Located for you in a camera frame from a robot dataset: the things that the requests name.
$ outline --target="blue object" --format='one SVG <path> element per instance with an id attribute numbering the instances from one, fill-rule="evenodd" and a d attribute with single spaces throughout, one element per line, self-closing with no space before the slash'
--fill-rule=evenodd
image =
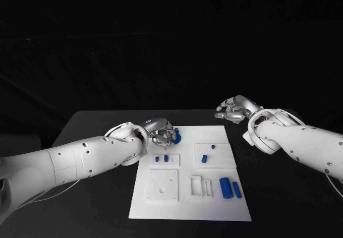
<path id="1" fill-rule="evenodd" d="M 238 198 L 241 198 L 243 195 L 241 195 L 241 191 L 240 191 L 240 188 L 238 188 L 238 183 L 234 182 L 232 185 L 234 185 L 234 189 L 235 189 L 237 196 L 238 196 Z"/>
<path id="2" fill-rule="evenodd" d="M 181 142 L 181 134 L 179 134 L 179 129 L 175 129 L 175 135 L 176 135 L 176 140 L 172 140 L 172 142 L 175 143 L 175 145 Z"/>
<path id="3" fill-rule="evenodd" d="M 202 162 L 206 163 L 206 161 L 208 161 L 208 156 L 204 155 L 204 156 L 202 156 Z"/>
<path id="4" fill-rule="evenodd" d="M 221 187 L 222 187 L 222 193 L 224 193 L 224 198 L 234 198 L 234 193 L 231 189 L 231 181 L 228 178 L 221 178 Z"/>

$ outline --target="cable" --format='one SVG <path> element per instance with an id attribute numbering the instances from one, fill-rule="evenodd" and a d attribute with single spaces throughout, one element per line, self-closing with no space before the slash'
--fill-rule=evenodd
<path id="1" fill-rule="evenodd" d="M 335 186 L 335 184 L 333 184 L 333 181 L 332 181 L 329 175 L 326 175 L 326 176 L 328 176 L 328 179 L 329 179 L 329 182 L 330 182 L 332 186 L 335 187 L 336 192 L 338 192 L 338 193 L 341 194 L 341 196 L 343 197 L 343 194 L 342 194 L 341 191 L 338 190 L 338 188 L 336 188 L 336 186 Z"/>
<path id="2" fill-rule="evenodd" d="M 45 199 L 34 200 L 32 202 L 41 202 L 41 201 L 45 201 L 45 200 L 48 200 L 48 199 L 57 197 L 57 196 L 61 195 L 78 182 L 80 182 L 80 180 L 78 180 L 62 192 L 59 192 L 57 195 L 54 195 L 54 196 L 51 196 L 51 197 L 45 198 Z"/>

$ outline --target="table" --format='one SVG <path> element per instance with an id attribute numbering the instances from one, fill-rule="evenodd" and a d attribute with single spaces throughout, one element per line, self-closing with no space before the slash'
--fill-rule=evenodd
<path id="1" fill-rule="evenodd" d="M 0 237 L 230 237 L 276 229 L 317 232 L 342 225 L 343 199 L 326 176 L 292 160 L 268 155 L 244 140 L 240 125 L 214 117 L 215 110 L 81 111 L 54 143 L 104 135 L 124 122 L 166 117 L 173 125 L 224 125 L 235 155 L 253 222 L 129 219 L 139 163 L 80 181 L 58 197 L 21 208 L 0 226 Z"/>

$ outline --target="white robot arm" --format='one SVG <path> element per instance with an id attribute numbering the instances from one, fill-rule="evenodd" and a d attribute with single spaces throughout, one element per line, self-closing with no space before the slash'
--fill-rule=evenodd
<path id="1" fill-rule="evenodd" d="M 287 111 L 264 109 L 238 95 L 228 99 L 215 117 L 240 123 L 250 119 L 244 138 L 257 148 L 273 154 L 280 148 L 289 156 L 317 171 L 343 180 L 343 135 L 309 126 Z"/>
<path id="2" fill-rule="evenodd" d="M 142 126 L 127 122 L 106 136 L 0 158 L 0 224 L 57 186 L 136 163 L 147 154 L 150 137 L 159 146 L 179 143 L 181 135 L 166 118 L 152 119 Z"/>

